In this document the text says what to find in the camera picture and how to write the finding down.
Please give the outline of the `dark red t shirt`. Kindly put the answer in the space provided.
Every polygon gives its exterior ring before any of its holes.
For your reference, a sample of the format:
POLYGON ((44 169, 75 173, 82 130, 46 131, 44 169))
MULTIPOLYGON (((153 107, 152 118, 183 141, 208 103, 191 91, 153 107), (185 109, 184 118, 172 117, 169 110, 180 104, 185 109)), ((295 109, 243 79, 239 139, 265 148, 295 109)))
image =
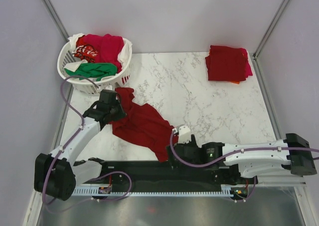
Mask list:
POLYGON ((118 87, 115 91, 120 96, 126 117, 112 122, 113 135, 150 149, 159 162, 168 160, 166 147, 169 145, 173 126, 151 105, 133 102, 134 89, 118 87))

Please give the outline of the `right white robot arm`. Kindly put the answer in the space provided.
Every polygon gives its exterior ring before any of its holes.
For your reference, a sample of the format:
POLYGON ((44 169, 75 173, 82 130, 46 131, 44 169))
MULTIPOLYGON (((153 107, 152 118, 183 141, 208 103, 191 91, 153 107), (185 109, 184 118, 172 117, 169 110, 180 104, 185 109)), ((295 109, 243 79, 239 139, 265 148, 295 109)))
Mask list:
POLYGON ((259 144, 229 144, 209 142, 197 146, 195 136, 184 144, 169 142, 166 148, 173 168, 189 167, 216 171, 229 169, 228 177, 234 183, 262 174, 289 171, 296 176, 317 174, 315 152, 309 142, 295 133, 274 142, 259 144))

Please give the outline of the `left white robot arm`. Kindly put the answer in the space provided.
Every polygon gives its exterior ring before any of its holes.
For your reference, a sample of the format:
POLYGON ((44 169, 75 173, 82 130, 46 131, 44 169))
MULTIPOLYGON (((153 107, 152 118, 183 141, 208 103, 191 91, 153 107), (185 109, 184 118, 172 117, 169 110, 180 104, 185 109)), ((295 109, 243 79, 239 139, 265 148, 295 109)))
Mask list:
POLYGON ((35 160, 34 189, 59 200, 71 197, 75 188, 91 179, 106 182, 109 170, 95 160, 76 165, 76 159, 87 144, 109 123, 125 118, 121 97, 114 90, 102 90, 95 101, 80 116, 74 133, 49 154, 39 154, 35 160))

